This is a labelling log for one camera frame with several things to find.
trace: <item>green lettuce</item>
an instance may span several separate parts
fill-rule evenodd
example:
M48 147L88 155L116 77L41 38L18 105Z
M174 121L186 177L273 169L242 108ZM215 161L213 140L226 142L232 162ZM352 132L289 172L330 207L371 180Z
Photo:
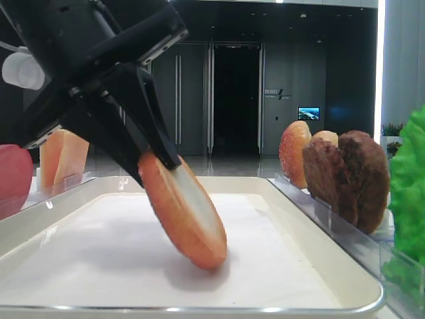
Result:
M400 133L403 144L391 159L389 209L394 215L395 249L425 266L425 105L414 111ZM396 299L411 298L423 305L422 269L395 256L382 267L385 278L395 286Z

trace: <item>toy food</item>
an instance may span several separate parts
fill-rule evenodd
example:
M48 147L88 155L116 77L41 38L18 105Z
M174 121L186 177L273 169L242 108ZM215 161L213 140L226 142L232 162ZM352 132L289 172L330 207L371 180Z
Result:
M425 266L425 106L400 133L403 145L391 159L391 204L398 250Z
M357 228L373 233L382 222L390 191L385 152L370 135L359 131L339 136L339 149L357 196Z
M321 138L323 141L331 142L333 145L338 146L338 134L331 131L320 131L313 135L312 139Z
M216 209L189 166L169 171L151 152L142 155L139 174L165 232L176 248L203 269L219 267L227 239Z
M304 148L303 158L311 196L330 204L335 214L357 225L357 196L339 149L331 142L316 138Z
M304 121L290 124L282 134L279 145L279 160L282 171L295 186L307 187L303 168L303 148L311 140L310 129Z
M367 133L339 136L339 147L321 138L303 150L311 196L365 233L374 232L386 209L389 172L383 149Z
M0 219L18 213L27 200L33 161L25 149L0 145Z
M64 145L64 130L57 130L40 146L41 188L46 189L54 184L58 170L60 153Z
M57 130L40 147L41 187L53 186L52 194L63 191L67 177L82 175L89 143L66 130Z

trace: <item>tomato slice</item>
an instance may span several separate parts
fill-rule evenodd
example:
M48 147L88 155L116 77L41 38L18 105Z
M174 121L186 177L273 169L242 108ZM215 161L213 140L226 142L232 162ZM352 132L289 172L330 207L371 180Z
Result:
M33 161L18 145L0 145L0 220L18 213L28 198Z

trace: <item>clear plastic divider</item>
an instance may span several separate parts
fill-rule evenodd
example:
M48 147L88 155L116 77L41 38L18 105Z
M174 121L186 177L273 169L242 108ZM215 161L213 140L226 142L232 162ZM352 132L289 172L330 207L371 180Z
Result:
M425 268L393 247L394 229L366 235L276 174L272 183L360 265L381 280L387 304L401 318L425 318Z
M0 221L32 207L33 205L47 202L51 198L86 183L91 179L93 179L92 174L86 172L84 174L67 177L62 183L44 189L40 189L39 183L35 183L38 185L32 188L28 195L0 201Z

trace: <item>screen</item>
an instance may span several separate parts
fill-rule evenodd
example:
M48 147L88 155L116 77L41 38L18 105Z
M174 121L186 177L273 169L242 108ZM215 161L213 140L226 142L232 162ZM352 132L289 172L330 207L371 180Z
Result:
M298 108L298 120L318 121L320 108Z

